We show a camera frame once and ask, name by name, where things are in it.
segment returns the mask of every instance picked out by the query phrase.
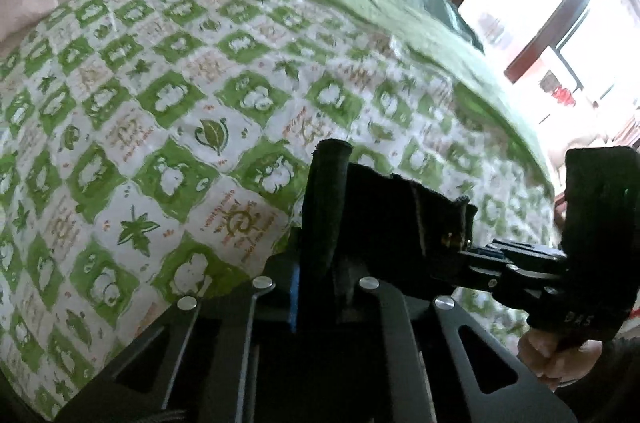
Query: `patterned fabric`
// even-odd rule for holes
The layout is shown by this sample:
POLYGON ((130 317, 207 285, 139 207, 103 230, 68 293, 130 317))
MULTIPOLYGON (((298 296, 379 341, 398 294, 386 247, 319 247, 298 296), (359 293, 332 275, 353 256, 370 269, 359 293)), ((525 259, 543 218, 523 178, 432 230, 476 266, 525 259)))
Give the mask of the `patterned fabric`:
POLYGON ((258 275, 328 137, 470 195, 477 243, 547 240, 544 184, 454 82, 312 0, 59 7, 0 63, 3 374, 51 419, 182 295, 258 275))

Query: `silver screw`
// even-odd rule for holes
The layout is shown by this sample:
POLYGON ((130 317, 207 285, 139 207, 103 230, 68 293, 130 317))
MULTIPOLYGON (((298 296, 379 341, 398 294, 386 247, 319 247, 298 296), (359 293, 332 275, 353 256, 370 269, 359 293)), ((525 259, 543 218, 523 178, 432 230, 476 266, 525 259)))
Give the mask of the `silver screw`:
POLYGON ((380 282, 375 277, 362 277, 358 281, 358 284, 360 285, 360 287, 362 289, 367 289, 369 291, 372 291, 374 289, 378 289, 379 286, 380 286, 380 282))
POLYGON ((434 300, 433 303, 436 305, 436 308, 442 309, 445 311, 449 311, 450 309, 453 309, 456 305, 456 303, 453 301, 453 298, 448 297, 446 295, 441 295, 439 297, 436 297, 436 300, 434 300))
POLYGON ((273 286, 273 280, 271 280, 271 277, 260 275, 259 277, 254 278, 252 284, 255 289, 267 289, 273 286))
POLYGON ((178 300, 178 309, 182 311, 191 311, 198 305, 198 301, 194 297, 182 297, 178 300))

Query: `bolt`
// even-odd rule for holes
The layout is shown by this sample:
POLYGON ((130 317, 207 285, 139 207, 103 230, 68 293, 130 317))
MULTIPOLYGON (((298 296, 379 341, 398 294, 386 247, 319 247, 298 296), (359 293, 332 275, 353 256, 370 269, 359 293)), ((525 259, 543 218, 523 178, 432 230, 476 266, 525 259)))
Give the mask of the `bolt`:
POLYGON ((182 311, 191 311, 198 305, 198 301, 194 297, 182 297, 178 300, 178 309, 182 311))
POLYGON ((450 309, 453 309, 454 306, 456 305, 456 303, 453 301, 453 298, 448 297, 446 295, 441 295, 439 297, 436 297, 436 300, 434 300, 433 303, 436 305, 436 308, 442 309, 445 311, 449 311, 450 309))
POLYGON ((255 289, 267 289, 273 286, 273 280, 271 280, 271 277, 260 275, 259 277, 254 278, 252 284, 255 289))
POLYGON ((369 291, 373 291, 374 289, 378 289, 380 286, 380 282, 375 277, 362 277, 358 284, 362 289, 366 289, 369 291))

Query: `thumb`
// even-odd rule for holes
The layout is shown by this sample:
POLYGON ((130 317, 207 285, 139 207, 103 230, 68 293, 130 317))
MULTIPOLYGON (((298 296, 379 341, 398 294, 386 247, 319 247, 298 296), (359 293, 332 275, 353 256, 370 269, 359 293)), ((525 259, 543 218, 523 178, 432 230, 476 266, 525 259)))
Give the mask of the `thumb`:
POLYGON ((585 377, 593 369, 602 354, 602 342, 587 340, 580 347, 556 353, 545 367, 545 376, 560 382, 585 377))

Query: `green and white bed sheet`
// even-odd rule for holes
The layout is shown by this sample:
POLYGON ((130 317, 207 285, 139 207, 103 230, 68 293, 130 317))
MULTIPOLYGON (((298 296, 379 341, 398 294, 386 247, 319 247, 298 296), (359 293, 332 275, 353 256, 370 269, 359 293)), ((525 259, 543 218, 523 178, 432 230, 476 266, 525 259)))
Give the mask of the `green and white bed sheet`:
POLYGON ((258 275, 324 138, 471 196, 477 242, 548 240, 535 138, 477 52, 405 6, 72 0, 2 62, 0 368, 42 415, 181 295, 258 275))

